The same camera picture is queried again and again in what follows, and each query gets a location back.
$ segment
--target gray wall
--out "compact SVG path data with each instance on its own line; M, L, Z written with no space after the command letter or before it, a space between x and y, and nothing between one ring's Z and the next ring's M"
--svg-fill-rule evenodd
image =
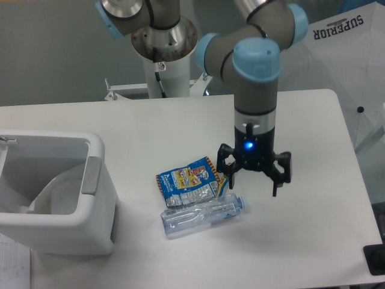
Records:
M0 106L101 101L111 85L144 83L129 37L113 40L96 0L0 2ZM335 15L341 1L300 2L311 22ZM244 23L232 0L181 0L199 35ZM201 71L191 59L191 78Z

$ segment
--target blue light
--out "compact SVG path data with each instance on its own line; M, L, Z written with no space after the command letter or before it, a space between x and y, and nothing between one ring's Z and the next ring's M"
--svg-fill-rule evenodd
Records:
M245 142L245 149L246 150L250 150L254 147L254 143L250 142L250 141L247 141Z

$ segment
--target paper sheet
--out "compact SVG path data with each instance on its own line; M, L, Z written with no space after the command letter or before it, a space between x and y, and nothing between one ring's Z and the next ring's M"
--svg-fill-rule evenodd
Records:
M30 289L30 249L0 234L0 289Z

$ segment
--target blue joint cap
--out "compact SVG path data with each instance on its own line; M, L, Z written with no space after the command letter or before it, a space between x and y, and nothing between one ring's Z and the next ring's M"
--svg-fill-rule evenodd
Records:
M199 68L201 68L201 70L203 70L206 73L207 73L206 68L205 68L205 54L206 54L206 50L207 50L207 47L210 44L210 41L214 37L216 37L218 35L219 35L218 33L206 34L205 36L203 36L199 40L197 48L195 50L195 59L197 61L197 64L198 64Z
M246 38L234 48L233 65L244 78L258 83L271 82L281 72L279 46L261 37Z
M123 38L124 35L120 33L120 31L116 28L116 26L111 22L111 19L108 18L107 14L104 12L99 1L95 3L95 8L99 12L99 15L101 16L104 25L106 25L108 32L111 34L113 39Z
M309 29L309 21L307 20L305 11L297 4L289 4L288 7L293 12L295 22L294 39L292 43L292 45L294 45L305 38L307 30Z

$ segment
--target plastic water bottle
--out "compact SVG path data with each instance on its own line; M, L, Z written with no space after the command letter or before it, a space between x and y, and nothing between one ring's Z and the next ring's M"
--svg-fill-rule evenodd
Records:
M238 216L243 208L242 198L231 193L190 207L165 210L161 218L165 233L171 237L179 235L177 233L194 231L198 226Z

